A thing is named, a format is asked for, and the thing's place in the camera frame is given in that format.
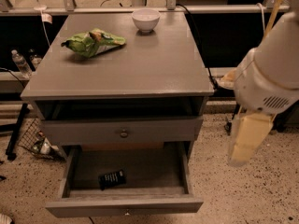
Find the closed drawer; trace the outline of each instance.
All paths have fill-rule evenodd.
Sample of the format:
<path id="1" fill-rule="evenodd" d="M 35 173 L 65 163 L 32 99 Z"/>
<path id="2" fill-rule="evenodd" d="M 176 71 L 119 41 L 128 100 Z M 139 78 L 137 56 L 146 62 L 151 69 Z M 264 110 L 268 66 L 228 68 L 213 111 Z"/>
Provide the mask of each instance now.
<path id="1" fill-rule="evenodd" d="M 132 121 L 43 121 L 42 131 L 59 146 L 97 143 L 193 141 L 203 118 Z"/>
<path id="2" fill-rule="evenodd" d="M 100 190 L 98 176 L 122 169 L 126 183 Z M 67 160 L 59 198 L 46 203 L 56 217 L 99 217 L 195 213 L 202 201 L 193 196 L 182 143 L 150 150 L 82 152 Z"/>

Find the white bowl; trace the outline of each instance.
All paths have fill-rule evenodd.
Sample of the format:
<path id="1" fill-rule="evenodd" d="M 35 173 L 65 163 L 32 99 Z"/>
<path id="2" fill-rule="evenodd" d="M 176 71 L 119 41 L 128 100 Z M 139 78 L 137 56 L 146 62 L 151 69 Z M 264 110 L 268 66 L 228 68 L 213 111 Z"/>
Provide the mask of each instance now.
<path id="1" fill-rule="evenodd" d="M 149 33 L 158 24 L 160 12 L 153 9 L 142 8 L 132 13 L 132 19 L 135 26 L 142 33 Z"/>

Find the drawer handle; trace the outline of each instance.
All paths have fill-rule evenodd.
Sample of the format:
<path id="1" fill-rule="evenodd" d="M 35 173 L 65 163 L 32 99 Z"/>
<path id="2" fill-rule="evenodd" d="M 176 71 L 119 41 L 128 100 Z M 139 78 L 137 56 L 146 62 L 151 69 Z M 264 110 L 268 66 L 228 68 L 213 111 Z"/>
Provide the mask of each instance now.
<path id="1" fill-rule="evenodd" d="M 126 138 L 129 136 L 129 133 L 126 130 L 121 131 L 121 138 Z"/>
<path id="2" fill-rule="evenodd" d="M 129 213 L 129 209 L 127 209 L 127 211 L 124 214 L 125 216 L 130 216 L 131 214 Z"/>

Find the speckled floor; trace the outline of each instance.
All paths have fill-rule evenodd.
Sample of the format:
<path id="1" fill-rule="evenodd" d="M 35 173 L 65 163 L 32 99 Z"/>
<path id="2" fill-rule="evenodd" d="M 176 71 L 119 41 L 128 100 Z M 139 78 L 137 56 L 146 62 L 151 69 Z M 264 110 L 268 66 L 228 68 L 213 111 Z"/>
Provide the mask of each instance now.
<path id="1" fill-rule="evenodd" d="M 11 122 L 1 106 L 2 123 Z M 18 108 L 9 115 L 17 116 Z M 93 217 L 94 223 L 161 224 L 294 224 L 299 223 L 299 129 L 272 132 L 258 153 L 242 168 L 226 163 L 230 137 L 223 126 L 233 105 L 209 105 L 190 159 L 194 192 L 204 200 L 196 214 L 139 217 Z M 22 126 L 25 131 L 31 119 Z M 88 218 L 56 218 L 45 202 L 57 196 L 65 163 L 41 160 L 16 147 L 17 159 L 7 161 L 10 133 L 0 136 L 0 213 L 16 224 L 88 224 Z"/>

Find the green chip bag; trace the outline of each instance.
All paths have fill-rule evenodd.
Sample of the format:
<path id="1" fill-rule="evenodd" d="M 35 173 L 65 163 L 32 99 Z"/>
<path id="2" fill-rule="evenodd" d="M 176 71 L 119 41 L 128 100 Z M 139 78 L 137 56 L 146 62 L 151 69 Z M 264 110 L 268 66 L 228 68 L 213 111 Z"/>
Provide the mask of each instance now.
<path id="1" fill-rule="evenodd" d="M 62 47 L 66 46 L 77 54 L 90 58 L 124 44 L 125 38 L 94 28 L 90 32 L 72 35 L 62 43 Z"/>

